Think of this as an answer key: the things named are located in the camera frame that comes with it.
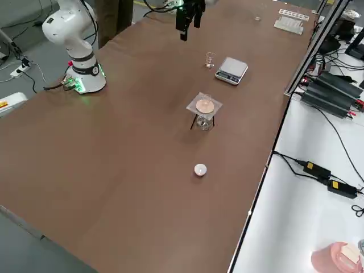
white ball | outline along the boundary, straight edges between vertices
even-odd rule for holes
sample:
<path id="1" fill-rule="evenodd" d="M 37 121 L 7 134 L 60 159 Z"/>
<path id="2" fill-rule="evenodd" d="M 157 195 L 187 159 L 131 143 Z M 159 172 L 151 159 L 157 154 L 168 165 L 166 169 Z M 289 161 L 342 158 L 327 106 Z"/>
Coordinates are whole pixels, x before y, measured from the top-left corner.
<path id="1" fill-rule="evenodd" d="M 204 164 L 197 164 L 195 166 L 195 174 L 197 176 L 204 176 L 207 172 L 207 167 Z"/>

pink container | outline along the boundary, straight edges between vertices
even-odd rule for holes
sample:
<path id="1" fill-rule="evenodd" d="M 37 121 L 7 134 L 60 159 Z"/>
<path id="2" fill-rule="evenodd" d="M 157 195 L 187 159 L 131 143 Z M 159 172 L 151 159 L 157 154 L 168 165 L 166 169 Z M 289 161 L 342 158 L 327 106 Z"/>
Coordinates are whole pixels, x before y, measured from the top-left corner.
<path id="1" fill-rule="evenodd" d="M 362 263 L 360 259 L 355 264 L 341 253 L 341 248 L 345 245 L 347 245 L 347 243 L 336 242 L 322 250 L 312 253 L 311 262 L 316 271 L 319 273 L 362 272 Z"/>

small glass vial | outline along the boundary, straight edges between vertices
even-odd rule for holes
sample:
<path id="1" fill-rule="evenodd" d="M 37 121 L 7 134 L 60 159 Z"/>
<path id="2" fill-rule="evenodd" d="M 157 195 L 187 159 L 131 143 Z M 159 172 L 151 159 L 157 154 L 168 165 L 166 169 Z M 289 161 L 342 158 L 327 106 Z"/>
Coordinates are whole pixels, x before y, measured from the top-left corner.
<path id="1" fill-rule="evenodd" d="M 196 119 L 196 123 L 198 125 L 198 127 L 201 128 L 202 131 L 208 131 L 213 127 L 213 121 L 212 119 L 210 121 L 208 121 L 207 119 L 205 119 L 202 116 L 198 116 Z"/>
<path id="2" fill-rule="evenodd" d="M 215 53 L 214 52 L 208 52 L 206 54 L 206 62 L 205 65 L 207 68 L 213 68 L 214 64 L 213 64 L 213 59 L 215 57 Z"/>

digital scale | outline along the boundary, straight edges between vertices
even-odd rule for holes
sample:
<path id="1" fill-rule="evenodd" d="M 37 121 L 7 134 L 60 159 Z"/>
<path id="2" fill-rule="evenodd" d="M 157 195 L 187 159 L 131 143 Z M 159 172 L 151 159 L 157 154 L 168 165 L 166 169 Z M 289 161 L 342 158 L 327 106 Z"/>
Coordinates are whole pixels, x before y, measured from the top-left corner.
<path id="1" fill-rule="evenodd" d="M 248 65 L 242 61 L 227 57 L 215 74 L 219 80 L 238 85 L 248 70 Z"/>

power strip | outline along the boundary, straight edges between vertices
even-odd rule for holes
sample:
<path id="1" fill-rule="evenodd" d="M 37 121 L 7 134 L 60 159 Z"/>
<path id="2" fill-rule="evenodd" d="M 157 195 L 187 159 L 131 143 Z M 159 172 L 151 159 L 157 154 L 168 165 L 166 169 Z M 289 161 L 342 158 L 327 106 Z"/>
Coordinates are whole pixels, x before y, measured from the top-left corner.
<path id="1" fill-rule="evenodd" d="M 13 72 L 10 73 L 10 76 L 13 78 L 19 78 L 23 74 L 23 72 L 26 72 L 29 69 L 30 69 L 30 66 L 27 67 L 26 65 L 21 64 L 16 70 L 14 70 Z"/>

